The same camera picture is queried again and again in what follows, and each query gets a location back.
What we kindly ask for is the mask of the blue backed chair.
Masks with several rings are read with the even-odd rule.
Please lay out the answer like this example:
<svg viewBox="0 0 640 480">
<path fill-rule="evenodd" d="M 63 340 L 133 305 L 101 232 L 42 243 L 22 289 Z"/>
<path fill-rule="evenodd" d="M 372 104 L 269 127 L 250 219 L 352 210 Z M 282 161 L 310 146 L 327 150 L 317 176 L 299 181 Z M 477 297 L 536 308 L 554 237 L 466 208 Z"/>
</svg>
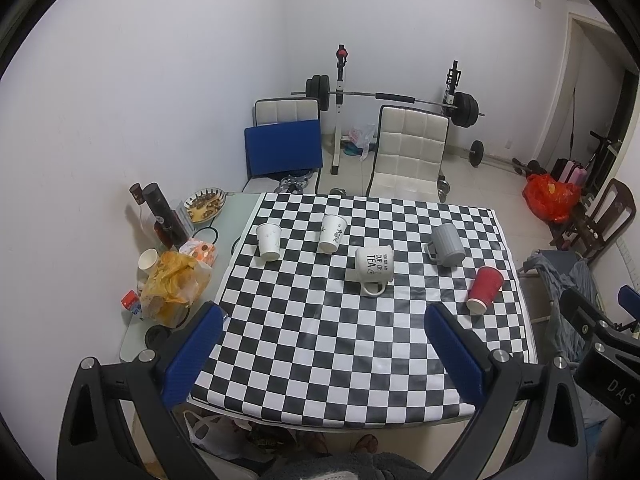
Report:
<svg viewBox="0 0 640 480">
<path fill-rule="evenodd" d="M 314 98 L 260 99 L 244 130 L 245 193 L 318 192 L 323 167 L 321 113 Z"/>
</svg>

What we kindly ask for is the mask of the dark wooden chair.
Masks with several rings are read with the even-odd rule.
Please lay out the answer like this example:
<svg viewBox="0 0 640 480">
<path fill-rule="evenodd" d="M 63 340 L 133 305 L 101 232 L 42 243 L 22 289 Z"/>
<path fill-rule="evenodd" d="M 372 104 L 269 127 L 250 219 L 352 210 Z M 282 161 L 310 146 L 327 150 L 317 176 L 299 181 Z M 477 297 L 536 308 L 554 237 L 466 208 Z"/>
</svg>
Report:
<svg viewBox="0 0 640 480">
<path fill-rule="evenodd" d="M 567 222 L 553 232 L 550 245 L 559 250 L 574 250 L 593 264 L 631 225 L 637 211 L 630 187 L 611 179 L 591 209 L 581 203 L 572 209 Z"/>
</svg>

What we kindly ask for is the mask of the white plastic bag on floor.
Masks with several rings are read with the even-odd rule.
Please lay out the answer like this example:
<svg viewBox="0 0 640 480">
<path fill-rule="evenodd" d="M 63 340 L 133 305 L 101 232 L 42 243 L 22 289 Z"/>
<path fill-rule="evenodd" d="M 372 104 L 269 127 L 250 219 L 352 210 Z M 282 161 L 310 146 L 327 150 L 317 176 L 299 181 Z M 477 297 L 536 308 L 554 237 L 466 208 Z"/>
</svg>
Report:
<svg viewBox="0 0 640 480">
<path fill-rule="evenodd" d="M 243 456 L 244 431 L 224 416 L 201 416 L 186 410 L 182 413 L 192 444 L 201 450 L 223 458 L 236 460 Z"/>
</svg>

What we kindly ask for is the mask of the plain white paper cup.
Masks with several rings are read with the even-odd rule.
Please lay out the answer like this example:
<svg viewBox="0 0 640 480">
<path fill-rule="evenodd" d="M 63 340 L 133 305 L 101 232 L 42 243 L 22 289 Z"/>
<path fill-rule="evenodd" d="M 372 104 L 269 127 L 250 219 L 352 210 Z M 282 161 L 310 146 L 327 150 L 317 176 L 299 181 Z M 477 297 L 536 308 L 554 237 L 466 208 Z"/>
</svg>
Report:
<svg viewBox="0 0 640 480">
<path fill-rule="evenodd" d="M 273 223 L 264 223 L 256 230 L 258 250 L 265 262 L 280 258 L 281 228 Z"/>
</svg>

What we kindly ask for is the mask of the patterned plate with food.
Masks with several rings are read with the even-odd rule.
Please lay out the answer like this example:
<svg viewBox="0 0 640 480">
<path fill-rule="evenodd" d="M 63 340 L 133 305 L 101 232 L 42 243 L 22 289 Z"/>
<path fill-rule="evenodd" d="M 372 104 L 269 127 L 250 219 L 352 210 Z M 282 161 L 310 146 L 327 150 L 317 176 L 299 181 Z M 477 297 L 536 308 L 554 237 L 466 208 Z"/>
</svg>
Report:
<svg viewBox="0 0 640 480">
<path fill-rule="evenodd" d="M 224 208 L 226 198 L 227 193 L 221 188 L 204 188 L 189 196 L 183 202 L 183 207 L 191 222 L 200 224 L 218 216 Z"/>
</svg>

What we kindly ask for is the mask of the black cylindrical bottle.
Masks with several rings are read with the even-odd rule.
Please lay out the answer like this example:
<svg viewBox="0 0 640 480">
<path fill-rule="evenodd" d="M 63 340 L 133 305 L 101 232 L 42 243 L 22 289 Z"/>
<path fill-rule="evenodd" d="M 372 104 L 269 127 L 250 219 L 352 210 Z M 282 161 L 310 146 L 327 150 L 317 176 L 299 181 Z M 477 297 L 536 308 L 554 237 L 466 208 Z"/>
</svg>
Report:
<svg viewBox="0 0 640 480">
<path fill-rule="evenodd" d="M 149 206 L 150 211 L 154 214 L 156 221 L 160 224 L 160 227 L 170 238 L 172 246 L 179 249 L 186 244 L 189 239 L 186 235 L 186 230 L 175 211 L 169 205 L 158 184 L 152 182 L 145 185 L 145 187 L 142 188 L 142 197 Z"/>
</svg>

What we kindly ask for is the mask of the white quilted chair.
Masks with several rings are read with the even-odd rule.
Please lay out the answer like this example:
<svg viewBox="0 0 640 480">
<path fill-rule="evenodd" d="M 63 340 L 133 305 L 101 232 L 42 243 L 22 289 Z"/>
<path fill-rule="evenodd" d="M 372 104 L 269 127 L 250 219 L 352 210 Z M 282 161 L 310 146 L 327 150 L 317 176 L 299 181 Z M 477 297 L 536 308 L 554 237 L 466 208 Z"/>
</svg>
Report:
<svg viewBox="0 0 640 480">
<path fill-rule="evenodd" d="M 440 203 L 438 179 L 448 130 L 445 116 L 383 105 L 367 196 Z"/>
</svg>

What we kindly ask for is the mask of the grey ribbed mug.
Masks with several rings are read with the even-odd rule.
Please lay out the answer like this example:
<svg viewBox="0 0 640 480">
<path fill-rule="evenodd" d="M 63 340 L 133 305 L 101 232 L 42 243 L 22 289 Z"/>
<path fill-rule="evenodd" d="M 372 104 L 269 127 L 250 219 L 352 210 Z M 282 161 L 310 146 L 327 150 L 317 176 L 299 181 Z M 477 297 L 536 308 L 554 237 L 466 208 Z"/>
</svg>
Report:
<svg viewBox="0 0 640 480">
<path fill-rule="evenodd" d="M 465 250 L 456 227 L 452 223 L 434 226 L 425 250 L 431 263 L 445 268 L 460 266 L 465 258 Z"/>
</svg>

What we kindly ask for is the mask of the small red white box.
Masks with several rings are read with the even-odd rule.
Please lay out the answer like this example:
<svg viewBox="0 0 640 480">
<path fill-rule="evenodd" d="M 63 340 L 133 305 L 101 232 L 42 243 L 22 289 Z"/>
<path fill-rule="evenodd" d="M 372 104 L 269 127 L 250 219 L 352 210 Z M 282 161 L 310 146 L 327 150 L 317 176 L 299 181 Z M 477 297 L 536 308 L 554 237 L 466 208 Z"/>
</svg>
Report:
<svg viewBox="0 0 640 480">
<path fill-rule="evenodd" d="M 126 292 L 120 300 L 122 307 L 134 318 L 142 318 L 142 307 L 138 294 L 134 290 Z"/>
</svg>

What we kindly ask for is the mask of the yellow plastic bag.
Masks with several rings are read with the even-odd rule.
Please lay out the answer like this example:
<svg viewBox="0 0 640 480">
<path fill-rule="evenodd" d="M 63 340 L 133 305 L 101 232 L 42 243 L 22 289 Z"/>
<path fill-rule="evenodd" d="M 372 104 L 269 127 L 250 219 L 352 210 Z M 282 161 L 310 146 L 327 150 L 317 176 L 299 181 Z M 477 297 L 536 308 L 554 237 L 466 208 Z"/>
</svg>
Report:
<svg viewBox="0 0 640 480">
<path fill-rule="evenodd" d="M 164 252 L 142 288 L 142 316 L 168 328 L 177 328 L 211 277 L 212 268 L 197 258 L 180 252 Z"/>
</svg>

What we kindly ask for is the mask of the white tea mug with text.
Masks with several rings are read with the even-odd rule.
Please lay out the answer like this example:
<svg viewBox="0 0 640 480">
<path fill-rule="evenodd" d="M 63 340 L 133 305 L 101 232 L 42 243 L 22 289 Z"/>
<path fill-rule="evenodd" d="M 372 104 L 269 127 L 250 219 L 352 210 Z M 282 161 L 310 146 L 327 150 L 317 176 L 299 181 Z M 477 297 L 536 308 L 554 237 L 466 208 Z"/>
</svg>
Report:
<svg viewBox="0 0 640 480">
<path fill-rule="evenodd" d="M 394 281 L 394 251 L 390 246 L 360 247 L 356 251 L 355 270 L 363 295 L 378 297 Z"/>
</svg>

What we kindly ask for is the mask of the black white checkered tablecloth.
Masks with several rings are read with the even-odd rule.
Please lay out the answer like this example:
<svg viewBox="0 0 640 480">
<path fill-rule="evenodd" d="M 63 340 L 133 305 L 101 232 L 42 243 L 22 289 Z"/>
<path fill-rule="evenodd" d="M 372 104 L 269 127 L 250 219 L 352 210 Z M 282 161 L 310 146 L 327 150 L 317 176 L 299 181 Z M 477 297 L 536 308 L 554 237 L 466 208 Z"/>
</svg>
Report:
<svg viewBox="0 0 640 480">
<path fill-rule="evenodd" d="M 340 248 L 320 252 L 322 219 L 347 223 Z M 265 262 L 256 230 L 281 228 L 280 258 Z M 434 226 L 452 223 L 465 258 L 431 263 Z M 317 428 L 364 428 L 469 416 L 423 328 L 429 304 L 443 304 L 488 348 L 536 358 L 529 316 L 511 252 L 495 211 L 468 205 L 265 193 L 233 237 L 216 300 L 227 313 L 189 399 L 256 422 Z M 355 270 L 360 247 L 390 246 L 394 281 L 363 295 Z M 466 297 L 477 270 L 503 276 L 483 315 Z"/>
</svg>

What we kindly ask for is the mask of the red paper cup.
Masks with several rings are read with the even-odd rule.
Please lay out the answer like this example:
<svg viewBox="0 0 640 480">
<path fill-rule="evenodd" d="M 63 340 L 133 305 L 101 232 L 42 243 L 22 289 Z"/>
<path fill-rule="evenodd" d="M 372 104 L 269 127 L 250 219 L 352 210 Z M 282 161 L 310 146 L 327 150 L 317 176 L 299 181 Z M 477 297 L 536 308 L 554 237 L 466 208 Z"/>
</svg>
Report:
<svg viewBox="0 0 640 480">
<path fill-rule="evenodd" d="M 475 280 L 466 297 L 466 307 L 472 315 L 483 315 L 494 303 L 503 284 L 502 273 L 492 266 L 477 270 Z"/>
</svg>

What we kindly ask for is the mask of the grey cloth pile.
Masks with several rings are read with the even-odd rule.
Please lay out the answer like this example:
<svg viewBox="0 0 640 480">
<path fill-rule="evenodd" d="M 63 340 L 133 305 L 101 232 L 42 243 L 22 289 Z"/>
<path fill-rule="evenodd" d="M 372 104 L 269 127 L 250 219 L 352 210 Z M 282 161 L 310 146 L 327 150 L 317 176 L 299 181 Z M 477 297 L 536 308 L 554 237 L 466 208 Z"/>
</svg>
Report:
<svg viewBox="0 0 640 480">
<path fill-rule="evenodd" d="M 585 341 L 570 322 L 560 312 L 560 298 L 567 289 L 575 289 L 593 307 L 602 310 L 597 286 L 594 284 L 586 260 L 574 252 L 562 250 L 536 250 L 518 269 L 518 277 L 539 278 L 547 294 L 548 312 L 532 317 L 535 330 L 544 328 L 544 339 L 539 346 L 546 358 L 562 356 L 568 362 L 577 363 L 582 359 Z"/>
</svg>

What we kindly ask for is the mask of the black round lid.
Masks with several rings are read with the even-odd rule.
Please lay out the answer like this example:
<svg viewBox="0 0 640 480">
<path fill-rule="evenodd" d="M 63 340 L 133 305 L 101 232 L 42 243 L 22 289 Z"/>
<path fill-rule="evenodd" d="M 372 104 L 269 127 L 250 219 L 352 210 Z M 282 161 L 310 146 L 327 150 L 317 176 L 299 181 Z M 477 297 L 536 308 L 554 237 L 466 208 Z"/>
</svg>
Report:
<svg viewBox="0 0 640 480">
<path fill-rule="evenodd" d="M 163 325 L 151 326 L 144 334 L 145 347 L 151 350 L 158 350 L 170 337 L 171 330 Z"/>
</svg>

